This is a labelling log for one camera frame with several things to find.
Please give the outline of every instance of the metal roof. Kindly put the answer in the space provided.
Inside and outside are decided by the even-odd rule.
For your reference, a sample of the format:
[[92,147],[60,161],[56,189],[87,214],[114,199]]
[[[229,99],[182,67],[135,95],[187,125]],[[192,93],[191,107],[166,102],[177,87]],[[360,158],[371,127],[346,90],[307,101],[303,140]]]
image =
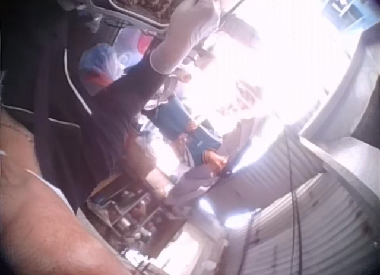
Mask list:
[[[298,132],[318,105],[300,122],[287,127],[294,188],[324,171],[322,161],[305,148],[298,137]],[[286,137],[282,133],[259,160],[215,187],[207,198],[217,217],[224,221],[244,208],[267,207],[290,192],[289,183]]]
[[[302,227],[303,273],[368,274],[379,264],[378,243],[367,215],[329,173],[297,189]],[[290,274],[293,212],[290,194],[255,216],[243,274]],[[231,230],[221,274],[238,274],[247,225]],[[293,274],[298,274],[296,229]]]

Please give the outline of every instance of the woman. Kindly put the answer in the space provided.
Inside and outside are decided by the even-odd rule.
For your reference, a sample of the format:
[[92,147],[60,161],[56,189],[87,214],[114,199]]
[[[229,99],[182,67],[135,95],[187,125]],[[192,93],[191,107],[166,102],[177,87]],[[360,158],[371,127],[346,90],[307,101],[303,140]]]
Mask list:
[[217,28],[219,9],[214,0],[185,0],[164,42],[92,99],[70,70],[67,17],[56,0],[4,5],[1,255],[17,274],[129,274],[71,210],[111,173],[131,120]]

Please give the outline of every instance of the white glove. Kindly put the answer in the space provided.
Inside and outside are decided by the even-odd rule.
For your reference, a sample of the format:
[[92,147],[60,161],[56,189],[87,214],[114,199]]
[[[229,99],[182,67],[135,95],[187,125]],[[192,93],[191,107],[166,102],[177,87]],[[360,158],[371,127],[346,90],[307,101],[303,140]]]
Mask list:
[[220,7],[215,0],[184,0],[170,18],[165,40],[150,56],[152,68],[170,74],[190,50],[219,27]]

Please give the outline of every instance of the black shirt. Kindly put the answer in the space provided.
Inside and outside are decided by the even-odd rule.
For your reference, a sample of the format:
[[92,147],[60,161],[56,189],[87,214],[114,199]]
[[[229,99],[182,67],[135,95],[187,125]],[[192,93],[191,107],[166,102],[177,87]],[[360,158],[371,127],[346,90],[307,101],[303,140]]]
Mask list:
[[76,211],[112,173],[131,121],[165,76],[146,56],[91,97],[65,63],[67,35],[67,12],[56,0],[11,0],[2,9],[2,104],[34,134],[42,176]]

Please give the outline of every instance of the food in tray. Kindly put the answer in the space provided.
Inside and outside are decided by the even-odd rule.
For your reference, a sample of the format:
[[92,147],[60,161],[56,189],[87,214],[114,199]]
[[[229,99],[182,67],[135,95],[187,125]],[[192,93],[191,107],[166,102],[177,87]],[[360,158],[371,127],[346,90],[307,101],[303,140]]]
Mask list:
[[112,0],[117,6],[161,23],[168,23],[179,0]]

